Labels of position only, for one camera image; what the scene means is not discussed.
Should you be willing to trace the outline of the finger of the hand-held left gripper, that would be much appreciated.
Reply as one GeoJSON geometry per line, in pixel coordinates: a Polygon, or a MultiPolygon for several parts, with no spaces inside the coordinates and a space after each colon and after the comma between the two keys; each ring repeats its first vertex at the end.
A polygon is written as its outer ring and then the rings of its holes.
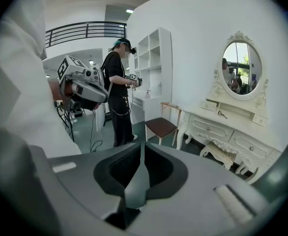
{"type": "Polygon", "coordinates": [[[89,81],[73,80],[72,91],[79,97],[96,103],[105,103],[109,99],[109,93],[104,87],[89,81]]]}

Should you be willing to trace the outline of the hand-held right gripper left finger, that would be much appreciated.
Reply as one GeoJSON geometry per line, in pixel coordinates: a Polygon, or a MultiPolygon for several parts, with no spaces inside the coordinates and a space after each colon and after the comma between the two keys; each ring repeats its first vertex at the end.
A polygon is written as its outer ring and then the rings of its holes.
{"type": "Polygon", "coordinates": [[[75,167],[58,170],[56,176],[66,190],[96,217],[130,222],[139,209],[128,208],[125,189],[140,165],[141,145],[120,147],[81,155],[49,159],[58,168],[74,163],[75,167]]]}

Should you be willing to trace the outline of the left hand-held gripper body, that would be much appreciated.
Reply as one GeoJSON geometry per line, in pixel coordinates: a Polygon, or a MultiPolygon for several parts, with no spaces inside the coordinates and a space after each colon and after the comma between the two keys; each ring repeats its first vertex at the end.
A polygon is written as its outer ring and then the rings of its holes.
{"type": "Polygon", "coordinates": [[[57,74],[63,101],[61,107],[64,110],[76,110],[78,108],[93,110],[97,104],[101,104],[83,99],[72,91],[73,80],[89,81],[104,87],[101,69],[88,68],[79,59],[66,55],[57,70],[57,74]]]}

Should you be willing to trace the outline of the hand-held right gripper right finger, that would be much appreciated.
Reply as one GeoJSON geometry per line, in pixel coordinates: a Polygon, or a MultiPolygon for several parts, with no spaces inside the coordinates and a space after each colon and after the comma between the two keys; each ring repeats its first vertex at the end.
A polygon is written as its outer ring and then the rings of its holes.
{"type": "Polygon", "coordinates": [[[245,235],[268,207],[258,191],[212,160],[146,144],[145,166],[150,187],[130,234],[245,235]]]}

